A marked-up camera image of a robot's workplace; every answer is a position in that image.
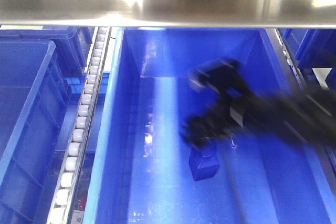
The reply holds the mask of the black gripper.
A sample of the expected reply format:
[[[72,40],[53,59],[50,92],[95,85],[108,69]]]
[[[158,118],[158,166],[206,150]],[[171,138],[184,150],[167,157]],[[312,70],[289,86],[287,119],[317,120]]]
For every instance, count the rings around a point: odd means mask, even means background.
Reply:
[[[234,96],[228,91],[235,90],[239,95],[250,95],[251,91],[238,72],[241,62],[222,60],[206,68],[191,70],[190,81],[194,89],[210,88],[216,92],[214,104],[201,115],[188,117],[182,125],[183,141],[195,148],[202,148],[212,141],[220,141],[239,131],[239,124],[230,115],[230,105]]]

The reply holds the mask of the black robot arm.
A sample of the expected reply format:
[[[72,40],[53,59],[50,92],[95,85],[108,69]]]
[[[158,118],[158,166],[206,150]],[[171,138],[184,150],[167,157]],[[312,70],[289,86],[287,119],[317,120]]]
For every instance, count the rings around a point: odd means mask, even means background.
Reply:
[[[259,96],[238,72],[237,60],[191,71],[198,88],[218,97],[203,114],[189,117],[181,137],[196,148],[239,134],[272,134],[297,145],[335,147],[335,91],[309,86],[290,95]]]

